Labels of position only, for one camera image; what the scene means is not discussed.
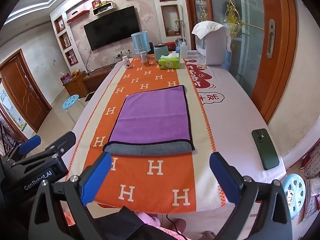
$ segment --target poster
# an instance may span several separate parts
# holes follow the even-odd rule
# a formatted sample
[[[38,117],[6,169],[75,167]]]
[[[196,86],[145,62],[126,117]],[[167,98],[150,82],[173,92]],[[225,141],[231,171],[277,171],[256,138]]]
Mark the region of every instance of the poster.
[[[18,110],[15,108],[10,98],[7,95],[7,92],[3,89],[0,93],[0,102],[3,108],[6,110],[8,115],[12,118],[15,124],[21,131],[24,131],[27,126],[27,122],[22,118]]]

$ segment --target purple towel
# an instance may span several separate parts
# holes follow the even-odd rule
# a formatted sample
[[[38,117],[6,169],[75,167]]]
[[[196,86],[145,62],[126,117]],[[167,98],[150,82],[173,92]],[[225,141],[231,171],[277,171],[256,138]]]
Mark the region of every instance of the purple towel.
[[[194,150],[184,86],[128,96],[104,150],[118,155],[169,155]]]

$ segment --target white plastic bottle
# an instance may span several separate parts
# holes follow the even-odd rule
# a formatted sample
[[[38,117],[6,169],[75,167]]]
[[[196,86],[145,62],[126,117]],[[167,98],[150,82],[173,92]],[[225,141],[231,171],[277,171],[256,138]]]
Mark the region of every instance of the white plastic bottle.
[[[123,56],[123,57],[122,57],[122,63],[123,63],[123,65],[124,65],[124,68],[125,68],[125,69],[131,68],[130,60],[128,59],[127,56]]]
[[[185,42],[180,44],[180,58],[187,58],[188,57],[188,46]]]

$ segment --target tissue box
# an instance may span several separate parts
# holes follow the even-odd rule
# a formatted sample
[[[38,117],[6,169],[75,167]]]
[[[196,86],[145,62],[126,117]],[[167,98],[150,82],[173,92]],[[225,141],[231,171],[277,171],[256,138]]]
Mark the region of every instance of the tissue box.
[[[159,59],[159,68],[180,68],[180,57],[168,57]]]

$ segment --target doormat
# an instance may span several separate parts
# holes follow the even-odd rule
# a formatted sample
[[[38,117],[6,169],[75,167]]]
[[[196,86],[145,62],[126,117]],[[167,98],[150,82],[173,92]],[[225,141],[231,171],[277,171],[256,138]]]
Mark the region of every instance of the doormat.
[[[87,97],[86,97],[86,99],[85,99],[85,102],[90,101],[90,99],[93,97],[94,93],[95,93],[95,92],[92,92],[92,93],[90,93],[89,95],[87,95]]]

